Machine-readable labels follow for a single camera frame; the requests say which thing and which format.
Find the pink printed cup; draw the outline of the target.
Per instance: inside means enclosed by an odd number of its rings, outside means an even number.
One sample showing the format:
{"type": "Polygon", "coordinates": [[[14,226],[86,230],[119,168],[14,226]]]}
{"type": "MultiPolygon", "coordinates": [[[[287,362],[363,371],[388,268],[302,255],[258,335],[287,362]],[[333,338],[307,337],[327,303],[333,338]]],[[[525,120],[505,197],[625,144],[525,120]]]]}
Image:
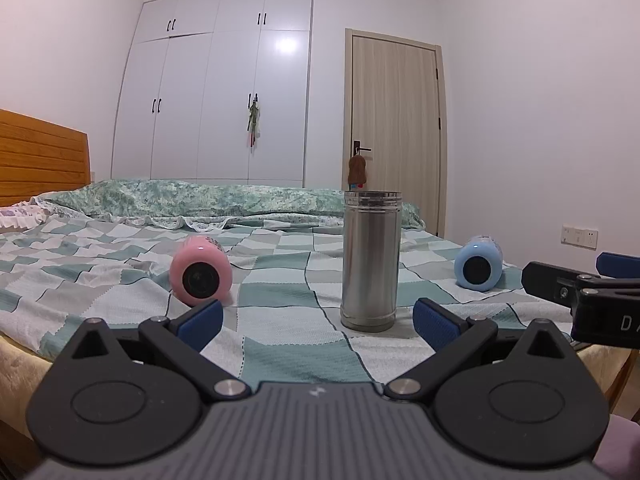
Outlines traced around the pink printed cup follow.
{"type": "Polygon", "coordinates": [[[226,301],[232,285],[232,267],[227,254],[212,238],[187,237],[169,267],[174,296],[190,307],[205,300],[226,301]]]}

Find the white wardrobe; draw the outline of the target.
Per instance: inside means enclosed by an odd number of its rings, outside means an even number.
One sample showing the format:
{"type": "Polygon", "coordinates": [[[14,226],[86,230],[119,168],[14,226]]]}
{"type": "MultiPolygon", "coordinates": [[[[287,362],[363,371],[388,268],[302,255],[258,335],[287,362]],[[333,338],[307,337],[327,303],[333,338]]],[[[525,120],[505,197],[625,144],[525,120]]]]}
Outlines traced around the white wardrobe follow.
{"type": "Polygon", "coordinates": [[[146,2],[120,90],[112,178],[303,185],[313,2],[146,2]]]}

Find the stainless steel cup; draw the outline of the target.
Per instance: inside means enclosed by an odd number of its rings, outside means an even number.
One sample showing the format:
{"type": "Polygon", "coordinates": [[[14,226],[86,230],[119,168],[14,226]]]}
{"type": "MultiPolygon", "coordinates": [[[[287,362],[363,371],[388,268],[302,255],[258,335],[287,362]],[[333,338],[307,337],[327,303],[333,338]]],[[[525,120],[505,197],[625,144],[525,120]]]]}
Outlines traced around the stainless steel cup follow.
{"type": "Polygon", "coordinates": [[[341,322],[357,332],[384,332],[396,320],[401,194],[344,195],[341,322]]]}

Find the brown plush door hanger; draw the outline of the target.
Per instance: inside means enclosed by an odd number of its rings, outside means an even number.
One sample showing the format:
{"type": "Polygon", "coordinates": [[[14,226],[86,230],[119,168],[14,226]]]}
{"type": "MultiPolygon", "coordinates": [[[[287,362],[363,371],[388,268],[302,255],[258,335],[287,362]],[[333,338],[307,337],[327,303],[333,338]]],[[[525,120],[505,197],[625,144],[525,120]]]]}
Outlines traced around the brown plush door hanger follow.
{"type": "Polygon", "coordinates": [[[363,188],[367,183],[367,161],[360,154],[352,156],[348,161],[347,183],[350,190],[363,188]]]}

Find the white wall socket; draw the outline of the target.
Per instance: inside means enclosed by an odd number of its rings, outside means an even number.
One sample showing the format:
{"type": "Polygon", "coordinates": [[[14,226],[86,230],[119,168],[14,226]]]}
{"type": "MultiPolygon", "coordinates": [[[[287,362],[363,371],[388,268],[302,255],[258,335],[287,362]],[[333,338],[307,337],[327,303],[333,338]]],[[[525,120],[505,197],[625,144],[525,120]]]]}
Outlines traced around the white wall socket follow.
{"type": "Polygon", "coordinates": [[[598,248],[599,231],[562,225],[561,243],[590,250],[598,248]]]}

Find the green floral quilt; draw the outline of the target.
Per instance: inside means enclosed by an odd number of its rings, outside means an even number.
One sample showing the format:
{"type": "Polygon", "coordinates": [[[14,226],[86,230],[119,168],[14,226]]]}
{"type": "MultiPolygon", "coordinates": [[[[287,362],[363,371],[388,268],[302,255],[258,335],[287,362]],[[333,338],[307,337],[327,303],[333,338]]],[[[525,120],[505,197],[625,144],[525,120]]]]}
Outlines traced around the green floral quilt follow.
{"type": "Polygon", "coordinates": [[[332,188],[105,180],[47,192],[32,203],[61,217],[207,232],[232,226],[341,231],[344,193],[332,188]]]}

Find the light blue cartoon cup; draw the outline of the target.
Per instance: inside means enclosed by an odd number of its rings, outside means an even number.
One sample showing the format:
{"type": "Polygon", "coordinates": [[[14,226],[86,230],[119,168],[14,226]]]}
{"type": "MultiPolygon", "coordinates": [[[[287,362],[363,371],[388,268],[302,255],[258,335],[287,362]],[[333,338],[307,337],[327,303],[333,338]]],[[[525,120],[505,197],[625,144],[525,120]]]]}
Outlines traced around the light blue cartoon cup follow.
{"type": "Polygon", "coordinates": [[[498,243],[488,235],[472,237],[454,258],[457,284],[474,292],[488,292],[500,281],[503,254],[498,243]]]}

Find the wooden headboard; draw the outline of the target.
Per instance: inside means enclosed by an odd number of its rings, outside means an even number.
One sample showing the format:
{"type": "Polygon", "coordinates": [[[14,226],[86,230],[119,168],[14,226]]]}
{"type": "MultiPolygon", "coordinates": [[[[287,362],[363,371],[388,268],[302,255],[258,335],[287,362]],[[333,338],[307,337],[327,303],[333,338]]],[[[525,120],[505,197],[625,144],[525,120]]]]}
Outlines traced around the wooden headboard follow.
{"type": "Polygon", "coordinates": [[[0,128],[2,207],[91,182],[85,133],[8,110],[1,111],[0,128]]]}

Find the floral white pillow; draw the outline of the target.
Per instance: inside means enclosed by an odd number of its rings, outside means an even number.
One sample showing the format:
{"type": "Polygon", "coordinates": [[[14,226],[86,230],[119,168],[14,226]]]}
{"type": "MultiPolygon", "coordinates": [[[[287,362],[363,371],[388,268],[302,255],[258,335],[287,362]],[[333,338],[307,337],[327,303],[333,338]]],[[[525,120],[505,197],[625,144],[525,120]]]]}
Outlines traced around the floral white pillow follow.
{"type": "Polygon", "coordinates": [[[0,233],[17,233],[35,229],[48,220],[51,211],[32,202],[0,207],[0,233]]]}

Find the wooden door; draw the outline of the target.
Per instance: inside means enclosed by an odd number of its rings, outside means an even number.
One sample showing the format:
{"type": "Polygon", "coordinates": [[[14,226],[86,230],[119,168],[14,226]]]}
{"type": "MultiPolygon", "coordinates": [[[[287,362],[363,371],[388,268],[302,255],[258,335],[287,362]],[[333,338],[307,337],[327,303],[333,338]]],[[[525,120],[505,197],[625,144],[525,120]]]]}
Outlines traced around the wooden door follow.
{"type": "Polygon", "coordinates": [[[437,44],[345,30],[342,187],[352,142],[367,161],[366,190],[398,191],[428,232],[445,234],[447,111],[437,44]]]}

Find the green hanging ornament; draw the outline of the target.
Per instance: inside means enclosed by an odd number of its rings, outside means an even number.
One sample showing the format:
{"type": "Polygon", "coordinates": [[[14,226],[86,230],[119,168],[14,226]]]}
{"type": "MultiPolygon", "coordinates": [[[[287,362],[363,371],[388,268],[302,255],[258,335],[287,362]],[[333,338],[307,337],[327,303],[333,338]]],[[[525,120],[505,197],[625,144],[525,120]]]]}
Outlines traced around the green hanging ornament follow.
{"type": "Polygon", "coordinates": [[[259,136],[259,118],[260,118],[260,103],[257,93],[250,98],[248,102],[248,118],[247,118],[247,134],[248,134],[248,146],[252,150],[257,143],[259,136]]]}

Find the checkered green grey blanket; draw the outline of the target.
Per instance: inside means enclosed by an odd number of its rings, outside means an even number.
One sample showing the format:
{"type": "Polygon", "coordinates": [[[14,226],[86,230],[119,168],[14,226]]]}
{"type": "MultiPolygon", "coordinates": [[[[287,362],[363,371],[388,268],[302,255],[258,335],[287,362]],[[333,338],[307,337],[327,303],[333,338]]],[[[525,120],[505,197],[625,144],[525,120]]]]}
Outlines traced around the checkered green grey blanket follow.
{"type": "Polygon", "coordinates": [[[235,219],[197,233],[52,217],[1,239],[1,385],[15,395],[32,391],[89,318],[134,328],[205,299],[218,299],[224,316],[204,356],[251,385],[387,382],[433,351],[412,325],[421,298],[507,330],[536,318],[570,330],[568,311],[526,294],[515,266],[504,266],[487,292],[459,286],[458,251],[405,221],[397,295],[387,306],[396,320],[367,335],[341,321],[341,220],[235,219]]]}

